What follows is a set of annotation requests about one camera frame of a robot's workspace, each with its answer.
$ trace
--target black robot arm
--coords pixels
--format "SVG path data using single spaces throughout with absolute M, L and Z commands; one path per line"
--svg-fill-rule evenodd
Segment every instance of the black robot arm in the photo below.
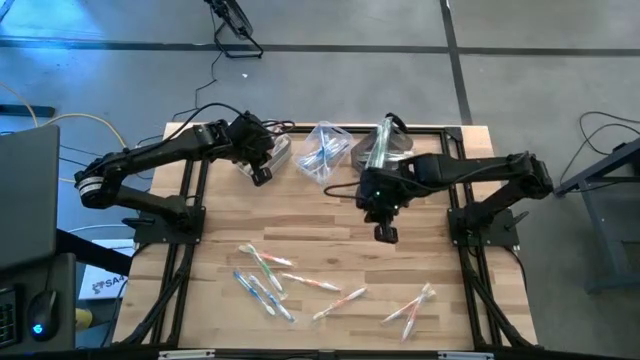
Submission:
M 480 181 L 509 182 L 482 202 L 463 208 L 455 226 L 477 232 L 494 217 L 523 198 L 542 199 L 553 185 L 546 166 L 529 153 L 506 157 L 458 160 L 442 154 L 423 154 L 399 161 L 397 170 L 369 167 L 360 176 L 356 206 L 365 210 L 365 222 L 375 222 L 378 241 L 396 243 L 391 226 L 401 207 L 416 197 L 429 196 L 451 185 Z
M 82 204 L 105 209 L 114 205 L 161 216 L 182 230 L 192 225 L 192 212 L 181 196 L 160 197 L 122 185 L 128 176 L 180 160 L 210 161 L 225 159 L 248 163 L 253 182 L 260 186 L 272 177 L 268 168 L 260 168 L 271 156 L 273 133 L 253 114 L 246 112 L 231 124 L 225 120 L 194 125 L 175 138 L 110 153 L 93 161 L 75 174 Z

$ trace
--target transparent plastic box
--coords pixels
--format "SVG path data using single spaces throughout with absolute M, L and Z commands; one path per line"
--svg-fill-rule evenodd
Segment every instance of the transparent plastic box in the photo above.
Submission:
M 352 144 L 351 134 L 330 122 L 322 121 L 293 155 L 293 161 L 305 175 L 324 185 L 349 153 Z

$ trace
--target butcher block tabletop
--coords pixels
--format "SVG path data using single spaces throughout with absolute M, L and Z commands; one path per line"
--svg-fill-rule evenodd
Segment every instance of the butcher block tabletop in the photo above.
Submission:
M 180 124 L 167 124 L 165 136 Z M 493 156 L 484 126 L 463 126 L 468 158 Z M 292 150 L 307 136 L 292 134 Z M 411 135 L 414 153 L 440 153 L 439 138 Z M 524 149 L 505 149 L 512 152 Z M 346 156 L 330 184 L 358 180 Z M 151 193 L 179 193 L 184 162 L 156 169 Z M 195 192 L 196 163 L 190 194 Z M 499 183 L 474 184 L 476 199 Z M 209 168 L 203 205 L 207 208 L 202 241 L 196 246 L 180 334 L 180 348 L 467 350 L 473 348 L 457 250 L 451 246 L 446 221 L 446 191 L 415 199 L 401 209 L 393 225 L 396 245 L 373 238 L 373 224 L 353 200 L 323 195 L 323 187 L 300 173 L 290 160 L 261 187 L 253 186 L 231 162 Z M 353 194 L 355 188 L 335 189 Z M 288 294 L 282 304 L 297 319 L 271 316 L 234 279 L 233 270 L 256 275 L 270 287 L 253 259 L 238 246 L 251 243 L 258 251 L 289 259 L 294 268 L 269 262 L 276 274 L 286 271 L 342 288 L 336 293 L 281 278 Z M 154 244 L 133 259 L 114 341 L 129 335 L 158 296 L 168 246 Z M 513 325 L 536 342 L 520 268 L 502 248 L 487 248 L 494 297 Z M 177 264 L 182 252 L 177 256 Z M 415 299 L 429 282 L 436 292 L 419 310 L 412 336 L 400 342 L 406 317 L 387 325 L 380 321 Z M 360 298 L 313 322 L 330 303 L 363 286 Z M 174 299 L 169 303 L 163 340 L 169 333 Z M 485 339 L 489 331 L 479 305 Z

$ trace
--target gray floor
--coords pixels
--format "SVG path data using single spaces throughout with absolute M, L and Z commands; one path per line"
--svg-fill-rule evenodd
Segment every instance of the gray floor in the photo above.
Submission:
M 256 39 L 267 44 L 446 45 L 436 0 L 240 0 Z M 632 0 L 451 0 L 460 46 L 638 48 L 640 3 Z M 210 43 L 212 26 L 200 0 L 16 0 L 0 23 L 4 37 Z M 129 144 L 159 134 L 171 115 L 193 105 L 193 90 L 208 82 L 215 52 L 153 52 L 0 48 L 0 80 L 33 104 L 60 113 L 108 118 Z M 546 161 L 555 181 L 581 143 L 577 117 L 588 110 L 640 118 L 640 57 L 463 56 L 474 124 L 488 125 L 498 154 L 530 150 Z M 375 122 L 393 111 L 410 123 L 460 124 L 448 55 L 271 52 L 263 60 L 216 64 L 219 82 L 200 103 L 224 101 L 260 117 L 296 121 Z M 13 102 L 0 93 L 0 102 Z M 203 119 L 229 117 L 211 111 Z M 591 118 L 588 129 L 604 119 Z M 60 123 L 62 142 L 106 152 L 113 136 L 86 119 Z M 31 126 L 3 119 L 0 130 Z M 597 146 L 610 150 L 632 139 L 604 131 Z M 91 159 L 67 150 L 67 157 Z M 573 174 L 600 157 L 588 150 Z M 62 163 L 70 177 L 77 167 Z M 139 188 L 149 183 L 130 179 Z M 59 226 L 117 223 L 131 211 L 91 211 L 61 183 Z M 603 268 L 578 195 L 523 201 L 531 215 L 519 225 L 521 256 L 540 344 L 550 349 L 640 357 L 640 293 L 587 296 L 583 285 Z M 84 233 L 87 238 L 127 230 Z M 95 346 L 103 329 L 80 336 Z

